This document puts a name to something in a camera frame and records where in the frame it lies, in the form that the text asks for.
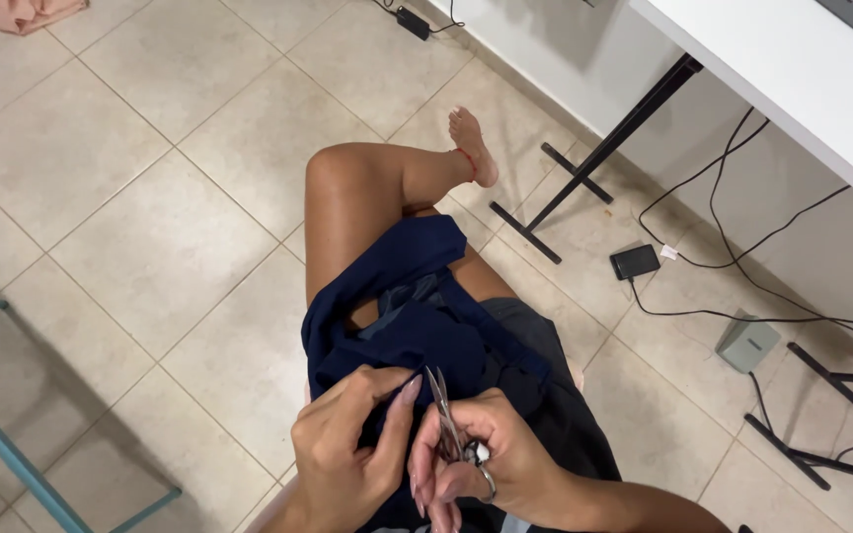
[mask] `bare foot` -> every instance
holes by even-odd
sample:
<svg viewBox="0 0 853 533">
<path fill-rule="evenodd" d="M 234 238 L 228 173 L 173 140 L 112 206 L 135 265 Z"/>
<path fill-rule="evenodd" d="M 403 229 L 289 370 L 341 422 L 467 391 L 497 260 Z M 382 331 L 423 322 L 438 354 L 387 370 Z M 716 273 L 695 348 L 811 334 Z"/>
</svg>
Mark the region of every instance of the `bare foot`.
<svg viewBox="0 0 853 533">
<path fill-rule="evenodd" d="M 482 142 L 480 122 L 468 109 L 457 105 L 449 114 L 449 137 L 473 158 L 476 165 L 476 183 L 482 187 L 492 187 L 499 180 L 499 167 Z"/>
</svg>

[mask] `dark blue garment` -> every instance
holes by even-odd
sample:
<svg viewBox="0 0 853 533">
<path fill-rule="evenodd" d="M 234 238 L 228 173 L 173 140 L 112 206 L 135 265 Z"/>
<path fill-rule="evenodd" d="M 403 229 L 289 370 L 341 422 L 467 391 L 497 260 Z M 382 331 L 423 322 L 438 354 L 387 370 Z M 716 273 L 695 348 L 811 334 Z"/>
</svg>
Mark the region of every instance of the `dark blue garment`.
<svg viewBox="0 0 853 533">
<path fill-rule="evenodd" d="M 405 218 L 321 289 L 302 323 L 312 399 L 364 363 L 374 368 L 402 366 L 413 369 L 414 375 L 429 366 L 443 372 L 450 399 L 498 386 L 520 415 L 534 411 L 551 366 L 519 343 L 453 278 L 446 265 L 462 258 L 465 246 L 466 237 L 449 216 Z M 380 319 L 361 332 L 346 332 L 343 322 L 350 311 L 371 298 L 378 298 Z M 417 423 L 411 435 L 432 402 L 433 394 L 424 386 L 414 402 Z M 359 446 L 376 444 L 387 403 L 371 413 Z M 405 479 L 361 531 L 410 527 L 411 520 L 424 523 L 408 486 Z"/>
</svg>

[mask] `power adapter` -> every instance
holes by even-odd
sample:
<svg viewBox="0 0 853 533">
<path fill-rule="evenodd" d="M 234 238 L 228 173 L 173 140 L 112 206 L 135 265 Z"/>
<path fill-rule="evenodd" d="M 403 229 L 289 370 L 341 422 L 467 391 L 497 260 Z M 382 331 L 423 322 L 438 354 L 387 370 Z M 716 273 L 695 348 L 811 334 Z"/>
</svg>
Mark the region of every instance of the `power adapter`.
<svg viewBox="0 0 853 533">
<path fill-rule="evenodd" d="M 397 24 L 406 28 L 410 33 L 423 39 L 429 37 L 429 22 L 417 16 L 416 13 L 403 6 L 397 7 Z"/>
</svg>

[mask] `leg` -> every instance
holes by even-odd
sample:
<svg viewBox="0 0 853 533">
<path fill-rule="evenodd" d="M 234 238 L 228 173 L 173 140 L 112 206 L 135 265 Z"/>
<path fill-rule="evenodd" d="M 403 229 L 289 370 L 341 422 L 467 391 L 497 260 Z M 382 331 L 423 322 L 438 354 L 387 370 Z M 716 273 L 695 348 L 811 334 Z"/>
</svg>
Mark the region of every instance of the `leg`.
<svg viewBox="0 0 853 533">
<path fill-rule="evenodd" d="M 368 143 L 332 146 L 312 157 L 305 174 L 309 304 L 322 287 L 405 214 L 430 208 L 450 189 L 474 176 L 482 186 L 495 183 L 498 170 L 482 144 L 476 118 L 457 108 L 450 114 L 450 136 L 470 157 L 461 152 L 428 152 Z M 459 272 L 465 270 L 467 280 L 473 277 L 469 272 L 482 270 L 469 265 L 484 265 L 471 248 L 457 263 L 460 265 L 454 267 Z M 469 286 L 464 288 L 473 294 Z M 511 294 L 494 296 L 514 294 L 511 289 L 508 292 Z M 349 322 L 363 327 L 376 317 L 376 304 L 370 302 L 356 309 Z"/>
</svg>

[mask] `pink cloth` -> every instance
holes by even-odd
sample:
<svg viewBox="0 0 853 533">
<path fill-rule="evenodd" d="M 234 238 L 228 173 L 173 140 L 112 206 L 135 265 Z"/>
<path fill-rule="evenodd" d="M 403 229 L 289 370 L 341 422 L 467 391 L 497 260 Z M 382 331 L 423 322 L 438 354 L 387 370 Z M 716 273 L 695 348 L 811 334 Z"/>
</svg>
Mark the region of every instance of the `pink cloth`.
<svg viewBox="0 0 853 533">
<path fill-rule="evenodd" d="M 0 30 L 28 35 L 87 7 L 88 0 L 0 0 Z"/>
</svg>

